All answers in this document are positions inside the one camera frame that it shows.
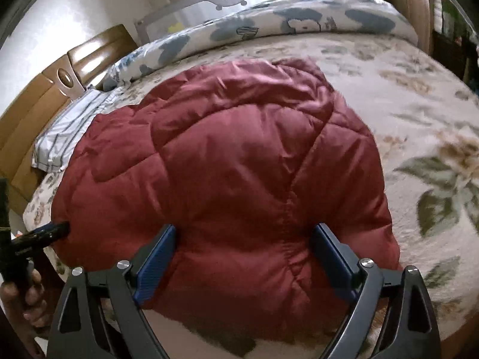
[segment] wooden headboard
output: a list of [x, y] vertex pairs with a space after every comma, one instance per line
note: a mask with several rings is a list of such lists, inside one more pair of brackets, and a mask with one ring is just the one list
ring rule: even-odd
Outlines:
[[10, 208], [19, 215], [45, 173], [31, 167], [40, 132], [85, 88], [101, 88], [109, 66], [137, 48], [123, 25], [68, 51], [37, 75], [0, 118], [0, 177], [9, 180]]

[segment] red puffer jacket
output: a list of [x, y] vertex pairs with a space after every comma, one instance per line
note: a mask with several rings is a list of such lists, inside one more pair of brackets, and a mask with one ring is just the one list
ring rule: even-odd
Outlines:
[[398, 268], [374, 139], [312, 61], [197, 66], [97, 116], [54, 198], [70, 266], [110, 268], [178, 228], [150, 306], [192, 327], [285, 339], [343, 316], [309, 248], [325, 222]]

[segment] mattress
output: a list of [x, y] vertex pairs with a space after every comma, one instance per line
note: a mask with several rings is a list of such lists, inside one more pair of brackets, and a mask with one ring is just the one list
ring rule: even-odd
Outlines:
[[[139, 103], [158, 83], [200, 64], [240, 58], [311, 58], [370, 127], [379, 148], [401, 264], [417, 266], [430, 292], [441, 339], [479, 309], [479, 99], [450, 71], [391, 35], [298, 34], [248, 40], [174, 62], [132, 83], [114, 102]], [[62, 173], [47, 174], [24, 213], [27, 229], [50, 221]], [[69, 268], [49, 251], [59, 274]], [[243, 341], [234, 349], [147, 311], [171, 357], [309, 358], [331, 339]], [[363, 355], [380, 329], [377, 314]]]

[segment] striped pillow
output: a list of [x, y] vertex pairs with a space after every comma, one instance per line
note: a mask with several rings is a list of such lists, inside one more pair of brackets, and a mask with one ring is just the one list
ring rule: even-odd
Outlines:
[[112, 105], [117, 94], [117, 90], [105, 93], [88, 89], [68, 105], [35, 140], [32, 167], [47, 173], [65, 170], [93, 118]]

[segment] white wall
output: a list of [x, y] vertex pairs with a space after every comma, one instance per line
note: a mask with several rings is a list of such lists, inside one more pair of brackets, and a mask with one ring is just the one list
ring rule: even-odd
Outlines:
[[43, 69], [71, 48], [152, 11], [148, 0], [37, 0], [0, 49], [0, 114]]

